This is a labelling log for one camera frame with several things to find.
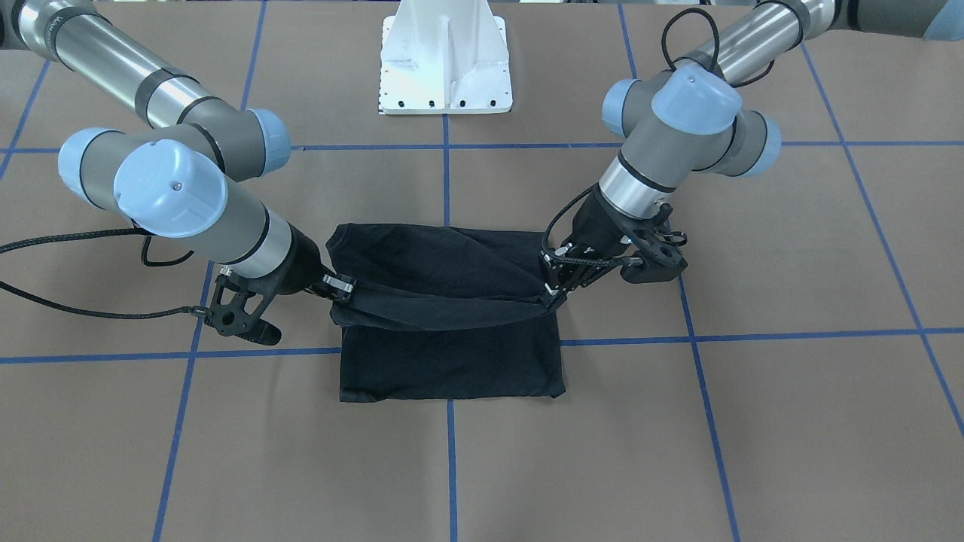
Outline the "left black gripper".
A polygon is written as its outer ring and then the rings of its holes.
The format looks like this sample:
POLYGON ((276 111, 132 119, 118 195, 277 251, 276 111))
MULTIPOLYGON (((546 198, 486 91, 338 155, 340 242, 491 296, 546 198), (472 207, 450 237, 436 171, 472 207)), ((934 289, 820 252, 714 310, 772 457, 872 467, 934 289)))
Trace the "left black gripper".
POLYGON ((564 206, 541 236, 539 262, 545 283, 541 302, 547 311, 557 311, 569 292, 588 287, 617 266, 630 262, 627 247, 632 244, 618 227, 620 218, 631 218, 620 212, 605 196, 598 184, 585 190, 564 206), (572 231, 559 248, 550 247, 552 227, 577 202, 581 208, 572 219, 572 231))

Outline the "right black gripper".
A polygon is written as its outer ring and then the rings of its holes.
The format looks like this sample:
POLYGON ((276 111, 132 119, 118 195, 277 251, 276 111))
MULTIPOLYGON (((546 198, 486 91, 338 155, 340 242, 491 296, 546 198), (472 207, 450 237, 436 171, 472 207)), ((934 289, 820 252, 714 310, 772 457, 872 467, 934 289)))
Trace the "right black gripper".
POLYGON ((346 304, 357 282, 348 275, 335 273, 324 265, 317 244, 296 227, 291 230, 287 254, 275 271, 263 279, 263 295, 292 295, 307 292, 317 297, 346 304))

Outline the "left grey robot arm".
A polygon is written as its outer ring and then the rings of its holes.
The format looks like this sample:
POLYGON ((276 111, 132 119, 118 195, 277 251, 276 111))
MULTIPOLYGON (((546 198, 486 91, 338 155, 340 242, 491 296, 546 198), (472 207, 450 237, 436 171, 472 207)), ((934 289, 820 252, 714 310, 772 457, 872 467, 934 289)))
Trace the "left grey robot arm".
POLYGON ((770 71, 775 59, 832 29, 960 41, 960 1, 760 1, 726 29, 674 58, 647 81, 610 88, 603 123, 624 139, 602 178, 574 198, 571 233, 541 247, 545 292, 556 309, 566 295, 613 268, 624 281, 670 282, 688 267, 688 237, 669 227, 670 198, 692 172, 731 178, 761 174, 779 155, 774 120, 743 107, 738 88, 770 71))

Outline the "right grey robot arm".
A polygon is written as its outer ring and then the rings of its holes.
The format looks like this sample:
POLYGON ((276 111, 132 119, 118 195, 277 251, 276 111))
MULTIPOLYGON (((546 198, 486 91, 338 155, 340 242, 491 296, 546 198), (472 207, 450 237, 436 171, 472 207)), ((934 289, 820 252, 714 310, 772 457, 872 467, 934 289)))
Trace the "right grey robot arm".
POLYGON ((265 280, 268 296, 350 297, 351 278, 335 275, 313 240, 243 186, 289 161, 290 136, 276 114, 232 107, 90 1, 4 1, 2 48, 65 66, 149 126, 140 134, 94 127, 68 137, 58 171, 80 199, 178 240, 238 280, 265 280))

